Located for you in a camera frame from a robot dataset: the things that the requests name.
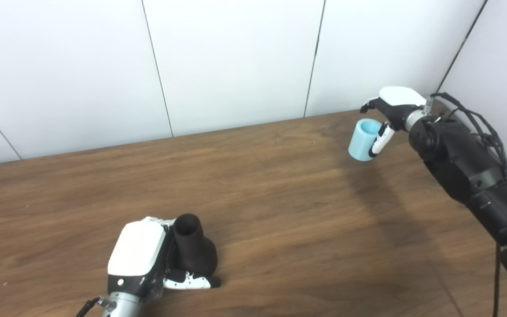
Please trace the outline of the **right white-black robot hand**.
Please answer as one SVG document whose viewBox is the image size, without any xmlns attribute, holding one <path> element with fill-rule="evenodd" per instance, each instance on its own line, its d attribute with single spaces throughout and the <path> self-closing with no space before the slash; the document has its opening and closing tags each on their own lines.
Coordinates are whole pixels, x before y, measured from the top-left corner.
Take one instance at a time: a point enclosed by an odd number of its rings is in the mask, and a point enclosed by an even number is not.
<svg viewBox="0 0 507 317">
<path fill-rule="evenodd" d="M 361 106 L 360 113 L 369 110 L 378 110 L 386 118 L 369 148 L 370 157 L 378 156 L 396 132 L 409 132 L 418 120 L 431 115 L 431 105 L 426 98 L 402 86 L 382 88 L 377 98 L 371 98 Z"/>
</svg>

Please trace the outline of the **left white-black robot hand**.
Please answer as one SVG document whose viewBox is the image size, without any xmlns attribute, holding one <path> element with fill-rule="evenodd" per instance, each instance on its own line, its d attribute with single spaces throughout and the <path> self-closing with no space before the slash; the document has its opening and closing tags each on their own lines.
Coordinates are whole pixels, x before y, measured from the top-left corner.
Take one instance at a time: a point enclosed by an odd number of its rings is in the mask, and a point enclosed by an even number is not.
<svg viewBox="0 0 507 317">
<path fill-rule="evenodd" d="M 163 289 L 215 289 L 217 247 L 197 215 L 147 217 L 126 224 L 107 264 L 107 293 L 143 304 Z"/>
</svg>

